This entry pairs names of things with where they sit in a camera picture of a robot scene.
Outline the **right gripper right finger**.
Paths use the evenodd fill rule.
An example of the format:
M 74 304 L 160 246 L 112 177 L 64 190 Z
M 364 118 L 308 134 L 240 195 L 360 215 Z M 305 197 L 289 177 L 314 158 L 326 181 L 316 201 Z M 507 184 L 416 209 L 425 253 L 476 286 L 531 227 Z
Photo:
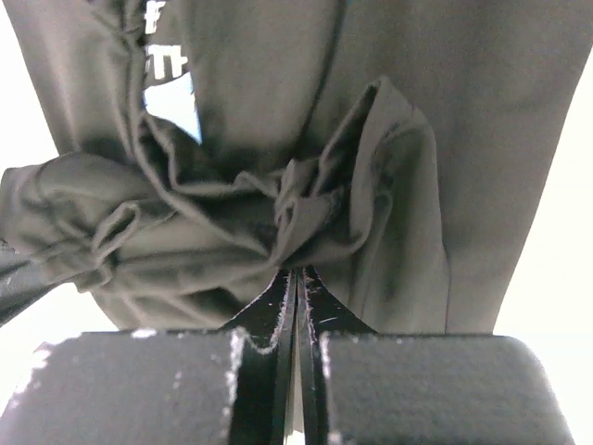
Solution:
M 310 267 L 297 297 L 308 444 L 573 442 L 541 362 L 520 340 L 379 334 Z

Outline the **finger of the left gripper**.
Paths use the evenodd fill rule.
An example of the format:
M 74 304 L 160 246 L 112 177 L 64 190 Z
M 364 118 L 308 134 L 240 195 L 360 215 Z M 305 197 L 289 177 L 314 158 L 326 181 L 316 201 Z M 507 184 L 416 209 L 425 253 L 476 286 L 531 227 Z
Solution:
M 51 290 L 39 267 L 1 242 L 0 324 L 6 325 Z

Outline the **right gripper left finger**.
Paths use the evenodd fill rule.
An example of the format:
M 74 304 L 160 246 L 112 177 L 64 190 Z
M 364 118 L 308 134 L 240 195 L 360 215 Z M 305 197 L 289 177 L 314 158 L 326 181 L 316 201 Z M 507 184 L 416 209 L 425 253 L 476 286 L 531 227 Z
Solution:
M 283 444 L 293 426 L 296 283 L 216 330 L 84 333 L 44 343 L 1 416 L 5 444 Z

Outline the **black printed t-shirt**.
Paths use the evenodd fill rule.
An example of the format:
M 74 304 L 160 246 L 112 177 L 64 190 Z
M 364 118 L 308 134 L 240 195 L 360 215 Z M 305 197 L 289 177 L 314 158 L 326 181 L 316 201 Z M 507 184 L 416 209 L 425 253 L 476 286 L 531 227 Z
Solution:
M 311 266 L 370 327 L 489 333 L 592 47 L 588 1 L 8 1 L 57 155 L 1 242 L 121 329 Z

